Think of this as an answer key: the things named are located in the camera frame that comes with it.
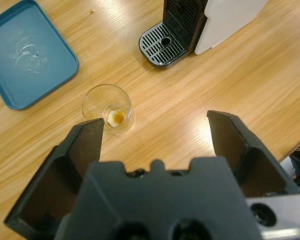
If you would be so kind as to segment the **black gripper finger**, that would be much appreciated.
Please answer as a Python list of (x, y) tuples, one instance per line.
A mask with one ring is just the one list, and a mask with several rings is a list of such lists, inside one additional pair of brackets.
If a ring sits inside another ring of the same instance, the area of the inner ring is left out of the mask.
[(299, 194), (300, 189), (265, 144), (237, 116), (207, 112), (216, 156), (225, 157), (247, 197)]
[(89, 165), (100, 160), (104, 120), (72, 127), (54, 146), (8, 215), (4, 225), (22, 237), (53, 237), (77, 198)]

